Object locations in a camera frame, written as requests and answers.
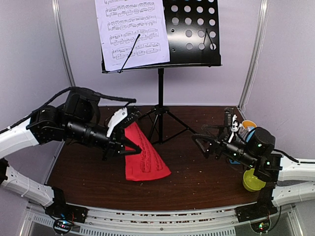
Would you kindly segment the red sheet music page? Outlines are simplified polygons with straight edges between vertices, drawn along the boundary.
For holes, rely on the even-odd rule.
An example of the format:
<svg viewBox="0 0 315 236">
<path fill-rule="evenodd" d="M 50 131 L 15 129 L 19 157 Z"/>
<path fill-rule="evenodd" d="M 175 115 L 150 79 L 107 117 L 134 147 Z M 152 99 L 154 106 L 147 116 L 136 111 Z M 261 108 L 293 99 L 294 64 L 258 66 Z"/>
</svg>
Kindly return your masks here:
<svg viewBox="0 0 315 236">
<path fill-rule="evenodd" d="M 136 122 L 125 129 L 125 136 L 141 148 L 140 154 L 125 157 L 129 181 L 151 181 L 171 175 L 171 171 Z"/>
</svg>

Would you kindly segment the black music stand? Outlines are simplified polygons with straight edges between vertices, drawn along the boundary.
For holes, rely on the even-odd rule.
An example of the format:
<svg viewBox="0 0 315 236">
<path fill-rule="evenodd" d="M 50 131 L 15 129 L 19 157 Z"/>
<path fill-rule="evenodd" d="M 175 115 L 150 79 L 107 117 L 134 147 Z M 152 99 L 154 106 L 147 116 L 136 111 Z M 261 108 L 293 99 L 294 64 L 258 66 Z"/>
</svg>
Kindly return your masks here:
<svg viewBox="0 0 315 236">
<path fill-rule="evenodd" d="M 157 69 L 158 103 L 146 116 L 155 115 L 151 133 L 163 144 L 163 117 L 171 115 L 164 105 L 164 71 L 171 67 L 221 66 L 219 6 L 216 0 L 162 0 L 169 43 L 170 62 L 140 66 L 119 71 L 106 71 L 102 55 L 103 73 Z"/>
</svg>

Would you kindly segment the lavender sheet music page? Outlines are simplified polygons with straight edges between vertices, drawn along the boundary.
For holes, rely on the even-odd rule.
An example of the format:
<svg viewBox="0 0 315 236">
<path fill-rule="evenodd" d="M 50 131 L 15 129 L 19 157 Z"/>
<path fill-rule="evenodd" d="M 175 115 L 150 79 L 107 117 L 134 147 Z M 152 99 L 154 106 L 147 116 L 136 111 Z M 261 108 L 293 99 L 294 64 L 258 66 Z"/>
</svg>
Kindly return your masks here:
<svg viewBox="0 0 315 236">
<path fill-rule="evenodd" d="M 170 62 L 161 0 L 96 0 L 106 71 Z"/>
</svg>

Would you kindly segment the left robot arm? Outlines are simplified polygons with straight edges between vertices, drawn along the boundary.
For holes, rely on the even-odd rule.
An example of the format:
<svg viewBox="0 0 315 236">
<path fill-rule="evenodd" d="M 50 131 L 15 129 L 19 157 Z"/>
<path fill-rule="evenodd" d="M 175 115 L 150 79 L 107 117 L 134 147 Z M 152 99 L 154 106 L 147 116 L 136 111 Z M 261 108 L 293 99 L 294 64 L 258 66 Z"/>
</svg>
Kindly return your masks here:
<svg viewBox="0 0 315 236">
<path fill-rule="evenodd" d="M 101 99 L 124 102 L 109 119 L 99 125 Z M 139 111 L 134 98 L 104 95 L 89 88 L 68 87 L 38 109 L 0 132 L 0 185 L 42 205 L 50 214 L 67 218 L 71 213 L 61 189 L 42 185 L 18 173 L 6 156 L 19 150 L 52 141 L 71 140 L 103 151 L 108 157 L 140 154 L 142 149 L 125 136 Z"/>
</svg>

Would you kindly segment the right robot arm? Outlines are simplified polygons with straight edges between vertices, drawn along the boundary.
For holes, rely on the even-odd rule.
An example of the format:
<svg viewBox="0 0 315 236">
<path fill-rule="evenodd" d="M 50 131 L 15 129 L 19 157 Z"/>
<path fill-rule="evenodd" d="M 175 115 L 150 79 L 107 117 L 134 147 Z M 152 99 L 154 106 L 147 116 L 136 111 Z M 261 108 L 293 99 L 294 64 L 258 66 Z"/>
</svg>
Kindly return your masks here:
<svg viewBox="0 0 315 236">
<path fill-rule="evenodd" d="M 205 158 L 225 156 L 239 162 L 265 182 L 252 212 L 264 216 L 271 207 L 314 200 L 315 162 L 275 149 L 275 137 L 262 127 L 240 134 L 242 125 L 219 127 L 217 136 L 194 134 L 192 140 Z"/>
</svg>

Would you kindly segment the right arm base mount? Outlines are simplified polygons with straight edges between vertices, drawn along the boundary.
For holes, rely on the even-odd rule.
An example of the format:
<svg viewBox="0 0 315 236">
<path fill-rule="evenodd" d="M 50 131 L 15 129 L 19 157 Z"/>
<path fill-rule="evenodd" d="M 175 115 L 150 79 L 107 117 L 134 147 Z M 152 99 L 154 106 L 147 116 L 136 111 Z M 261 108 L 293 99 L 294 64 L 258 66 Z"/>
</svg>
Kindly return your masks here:
<svg viewBox="0 0 315 236">
<path fill-rule="evenodd" d="M 258 203 L 239 206 L 235 212 L 239 223 L 248 222 L 251 230 L 260 235 L 269 233 L 278 223 L 281 214 L 277 207 Z M 271 216 L 274 214 L 278 214 L 278 219 L 272 224 Z"/>
</svg>

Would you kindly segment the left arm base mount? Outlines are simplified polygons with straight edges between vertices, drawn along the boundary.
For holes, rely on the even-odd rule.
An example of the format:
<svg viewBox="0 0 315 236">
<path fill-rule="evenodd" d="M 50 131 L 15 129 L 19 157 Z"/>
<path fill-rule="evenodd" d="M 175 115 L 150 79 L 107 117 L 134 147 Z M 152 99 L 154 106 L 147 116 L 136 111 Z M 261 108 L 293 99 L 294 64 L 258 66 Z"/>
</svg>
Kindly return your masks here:
<svg viewBox="0 0 315 236">
<path fill-rule="evenodd" d="M 53 220 L 53 230 L 56 234 L 64 236 L 71 230 L 78 228 L 78 223 L 85 223 L 88 209 L 86 207 L 74 206 L 65 204 L 58 206 L 52 204 L 51 206 L 42 206 L 45 214 Z"/>
</svg>

